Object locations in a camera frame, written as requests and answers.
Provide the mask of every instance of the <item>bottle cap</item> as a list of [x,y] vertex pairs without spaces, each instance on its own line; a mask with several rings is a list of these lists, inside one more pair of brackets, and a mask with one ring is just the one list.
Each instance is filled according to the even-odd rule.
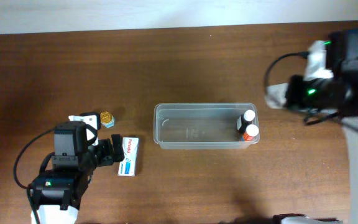
[[108,124],[110,123],[112,120],[112,115],[111,113],[105,111],[105,112],[102,112],[100,114],[100,122],[103,123],[103,124]]
[[247,110],[244,113],[244,119],[246,121],[252,121],[253,119],[255,119],[255,112],[253,110]]
[[255,137],[259,134],[259,128],[254,124],[250,124],[246,129],[246,133],[251,137]]

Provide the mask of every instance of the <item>wooden table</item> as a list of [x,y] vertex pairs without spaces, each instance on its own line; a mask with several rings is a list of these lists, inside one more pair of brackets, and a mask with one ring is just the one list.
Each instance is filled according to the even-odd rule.
[[[305,127],[264,102],[262,75],[278,56],[303,51],[358,22],[0,35],[0,223],[30,223],[12,178],[33,137],[85,111],[116,118],[101,139],[138,136],[136,177],[98,168],[77,223],[217,223],[306,213],[349,217],[349,163],[341,127]],[[305,61],[277,65],[272,83],[302,74]],[[153,140],[158,103],[251,102],[260,142],[246,150],[161,149]],[[53,151],[53,135],[22,157],[27,184]]]

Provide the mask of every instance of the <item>small jar with gold lid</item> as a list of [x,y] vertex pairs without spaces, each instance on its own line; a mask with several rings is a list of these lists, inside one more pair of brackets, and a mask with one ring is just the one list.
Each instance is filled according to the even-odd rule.
[[104,127],[110,128],[114,126],[114,117],[111,115],[111,113],[105,111],[100,114],[100,123],[103,124]]

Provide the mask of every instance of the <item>white bottle cap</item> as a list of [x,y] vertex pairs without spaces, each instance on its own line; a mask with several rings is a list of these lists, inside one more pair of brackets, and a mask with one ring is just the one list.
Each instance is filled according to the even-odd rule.
[[259,128],[254,124],[250,124],[246,128],[246,133],[251,137],[255,137],[259,134]]
[[255,118],[255,112],[253,110],[247,110],[244,113],[244,119],[246,121],[252,121]]

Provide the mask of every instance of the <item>blue label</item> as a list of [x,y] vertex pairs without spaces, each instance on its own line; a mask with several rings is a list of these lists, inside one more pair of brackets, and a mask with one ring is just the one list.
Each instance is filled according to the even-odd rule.
[[125,174],[129,174],[129,169],[131,168],[131,163],[130,162],[127,162],[125,164]]

